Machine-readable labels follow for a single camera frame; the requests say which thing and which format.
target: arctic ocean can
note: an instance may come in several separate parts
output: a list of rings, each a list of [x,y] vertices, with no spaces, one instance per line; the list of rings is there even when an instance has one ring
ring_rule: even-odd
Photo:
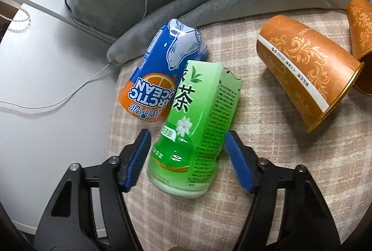
[[[119,94],[133,116],[156,122],[168,112],[188,60],[204,60],[206,43],[194,28],[179,20],[165,23],[151,41],[140,65]]]

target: green tea bottle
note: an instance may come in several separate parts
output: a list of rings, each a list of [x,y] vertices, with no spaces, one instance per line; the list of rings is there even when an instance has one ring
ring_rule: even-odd
[[[156,187],[185,198],[208,190],[241,85],[220,64],[188,61],[148,161],[147,175]]]

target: paper cup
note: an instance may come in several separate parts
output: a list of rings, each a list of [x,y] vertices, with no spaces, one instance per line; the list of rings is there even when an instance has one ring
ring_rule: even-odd
[[[352,54],[365,68],[355,82],[361,92],[372,96],[372,6],[366,0],[352,0],[347,7]]]
[[[300,113],[307,132],[336,107],[364,66],[324,35],[283,15],[265,23],[257,54]]]

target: jasmine flower illustration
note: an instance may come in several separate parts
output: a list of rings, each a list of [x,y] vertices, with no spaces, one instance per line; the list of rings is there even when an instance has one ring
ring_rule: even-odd
[[[186,118],[186,116],[183,116],[181,120],[177,121],[176,132],[181,137],[184,137],[185,134],[190,134],[191,127],[192,123],[190,122],[190,118]]]

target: beige checkered cloth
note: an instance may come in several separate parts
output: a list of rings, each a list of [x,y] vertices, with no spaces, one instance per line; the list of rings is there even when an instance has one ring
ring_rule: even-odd
[[[345,11],[312,9],[283,14],[350,51]],[[223,64],[244,81],[232,129],[258,156],[283,167],[308,167],[343,241],[372,201],[372,97],[352,88],[336,110],[315,131],[306,134],[299,114],[256,54],[256,36],[272,16],[253,16],[200,28],[208,44],[208,60]],[[135,59],[123,66],[117,92],[139,61]],[[132,143],[142,127],[150,129],[153,142],[156,141],[162,124],[142,123],[116,102],[112,154],[119,154],[123,146]],[[215,180],[202,197],[181,199],[167,195],[149,182],[144,170],[125,200],[145,251],[164,251],[174,246],[230,251],[247,217],[252,196],[239,186],[223,151]],[[280,191],[268,243],[276,241],[282,208]]]

